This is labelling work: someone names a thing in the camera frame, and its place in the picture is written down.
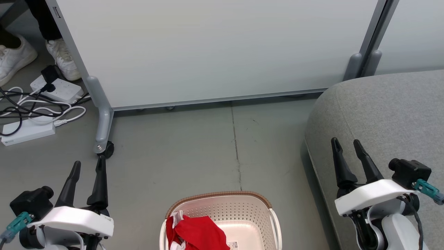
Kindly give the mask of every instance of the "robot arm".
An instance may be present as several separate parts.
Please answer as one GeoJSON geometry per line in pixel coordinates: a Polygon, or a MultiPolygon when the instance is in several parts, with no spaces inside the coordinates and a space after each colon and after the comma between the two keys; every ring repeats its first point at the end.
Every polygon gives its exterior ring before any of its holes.
{"type": "Polygon", "coordinates": [[[342,156],[337,138],[331,140],[333,160],[339,188],[335,205],[338,213],[352,219],[361,250],[428,250],[422,239],[422,226],[417,215],[419,193],[442,205],[443,195],[426,181],[431,169],[417,161],[393,159],[389,168],[392,180],[382,177],[359,140],[353,142],[362,162],[366,184],[357,184],[342,156]],[[418,233],[405,215],[415,215],[418,233]]]}
{"type": "MultiPolygon", "coordinates": [[[[19,215],[29,214],[30,220],[19,232],[20,243],[27,249],[46,250],[96,250],[102,239],[112,237],[114,221],[109,216],[107,174],[105,157],[100,156],[96,167],[96,178],[87,207],[75,208],[75,186],[80,177],[80,162],[72,167],[59,198],[52,207],[49,199],[54,192],[49,187],[25,191],[11,202],[12,211],[19,215]]],[[[16,232],[9,229],[4,237],[9,243],[16,232]]]]}

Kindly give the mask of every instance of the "whiteboard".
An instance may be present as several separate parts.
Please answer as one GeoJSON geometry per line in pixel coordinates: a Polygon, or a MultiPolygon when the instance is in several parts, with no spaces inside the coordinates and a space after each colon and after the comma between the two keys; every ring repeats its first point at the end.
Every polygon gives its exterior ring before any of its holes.
{"type": "Polygon", "coordinates": [[[57,0],[113,108],[340,82],[377,1],[57,0]]]}
{"type": "Polygon", "coordinates": [[[444,1],[400,0],[378,50],[376,75],[444,69],[444,1]]]}

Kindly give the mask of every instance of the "basket bottom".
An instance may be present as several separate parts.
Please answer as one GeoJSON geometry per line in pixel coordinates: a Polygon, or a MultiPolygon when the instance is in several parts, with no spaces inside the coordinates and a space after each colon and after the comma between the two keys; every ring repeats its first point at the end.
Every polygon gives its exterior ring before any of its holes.
{"type": "Polygon", "coordinates": [[[219,221],[216,225],[224,231],[227,242],[237,242],[233,250],[265,250],[261,232],[250,221],[219,221]]]}

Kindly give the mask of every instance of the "laundry basket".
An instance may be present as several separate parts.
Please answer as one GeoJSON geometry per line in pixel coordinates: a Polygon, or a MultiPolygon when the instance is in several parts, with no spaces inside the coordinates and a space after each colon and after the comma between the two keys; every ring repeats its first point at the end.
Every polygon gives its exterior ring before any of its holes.
{"type": "Polygon", "coordinates": [[[176,202],[160,230],[160,250],[168,250],[166,223],[171,213],[183,211],[193,218],[209,216],[221,228],[234,250],[282,250],[279,220],[270,202],[254,192],[201,194],[176,202]]]}

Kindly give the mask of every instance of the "basket label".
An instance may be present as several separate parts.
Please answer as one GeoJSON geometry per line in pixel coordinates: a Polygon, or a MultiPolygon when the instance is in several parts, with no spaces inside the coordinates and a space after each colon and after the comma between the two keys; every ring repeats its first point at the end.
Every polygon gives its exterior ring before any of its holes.
{"type": "Polygon", "coordinates": [[[239,250],[237,241],[227,242],[226,244],[230,247],[230,250],[239,250]]]}

